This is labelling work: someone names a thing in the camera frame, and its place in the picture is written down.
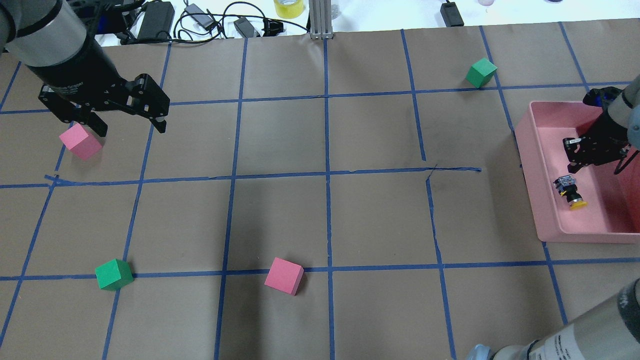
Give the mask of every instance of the black power brick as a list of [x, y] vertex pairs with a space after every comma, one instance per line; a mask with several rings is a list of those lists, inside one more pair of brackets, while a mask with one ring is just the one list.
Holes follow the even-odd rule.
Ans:
[[198, 25], [207, 31], [211, 31], [211, 29], [216, 25], [216, 22], [209, 15], [202, 15], [204, 12], [196, 4], [187, 6], [184, 8], [184, 11], [189, 14], [191, 18], [198, 23]]
[[152, 1], [143, 5], [145, 18], [140, 25], [138, 39], [166, 40], [173, 22], [173, 5], [168, 1]]
[[465, 22], [462, 21], [462, 16], [460, 16], [456, 3], [450, 3], [449, 0], [447, 0], [447, 2], [442, 4], [440, 7], [440, 13], [442, 14], [444, 23], [448, 28], [452, 26], [465, 25]]
[[251, 24], [251, 22], [246, 17], [240, 17], [240, 19], [234, 21], [234, 26], [243, 38], [260, 37], [260, 33], [253, 27], [253, 24]]

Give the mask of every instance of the green cube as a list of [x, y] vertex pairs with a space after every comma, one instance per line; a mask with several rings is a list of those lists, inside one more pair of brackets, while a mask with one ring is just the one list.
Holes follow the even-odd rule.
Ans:
[[113, 259], [95, 268], [95, 277], [102, 290], [116, 291], [133, 282], [131, 268], [125, 261]]
[[495, 74], [498, 68], [486, 58], [471, 65], [471, 69], [467, 73], [467, 80], [476, 88], [480, 88], [487, 84]]

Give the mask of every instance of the label on robot arm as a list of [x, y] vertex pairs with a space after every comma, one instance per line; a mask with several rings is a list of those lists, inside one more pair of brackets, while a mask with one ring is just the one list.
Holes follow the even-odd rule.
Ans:
[[529, 353], [529, 360], [585, 360], [573, 334], [573, 324], [545, 341], [545, 345]]

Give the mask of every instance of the metal post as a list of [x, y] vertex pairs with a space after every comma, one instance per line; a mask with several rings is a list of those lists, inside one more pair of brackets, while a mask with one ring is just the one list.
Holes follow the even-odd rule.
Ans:
[[331, 25], [331, 0], [309, 0], [311, 39], [333, 38]]

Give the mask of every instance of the pink bin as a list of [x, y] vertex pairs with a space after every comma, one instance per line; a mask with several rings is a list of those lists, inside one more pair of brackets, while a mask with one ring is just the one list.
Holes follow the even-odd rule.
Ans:
[[531, 209], [541, 241], [634, 243], [640, 241], [640, 160], [620, 175], [617, 161], [591, 165], [573, 176], [589, 203], [569, 210], [552, 183], [567, 175], [563, 138], [578, 137], [602, 112], [581, 102], [533, 101], [516, 127]]

